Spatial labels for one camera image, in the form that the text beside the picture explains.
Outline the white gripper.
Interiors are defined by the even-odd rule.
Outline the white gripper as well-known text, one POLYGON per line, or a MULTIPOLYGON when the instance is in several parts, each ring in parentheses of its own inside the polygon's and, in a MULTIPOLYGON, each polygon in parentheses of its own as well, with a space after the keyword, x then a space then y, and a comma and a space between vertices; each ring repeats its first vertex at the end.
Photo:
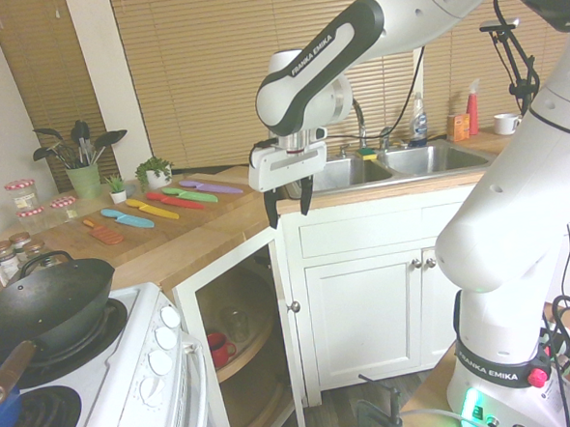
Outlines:
POLYGON ((307 216, 314 189, 313 174, 325 168, 327 144, 324 141, 316 142, 308 145, 300 154, 288 154, 285 149, 277 147, 259 148, 252 153, 251 159, 249 185, 253 190, 264 193, 264 207, 270 227, 276 230, 279 224, 277 188, 300 179, 300 213, 307 216))

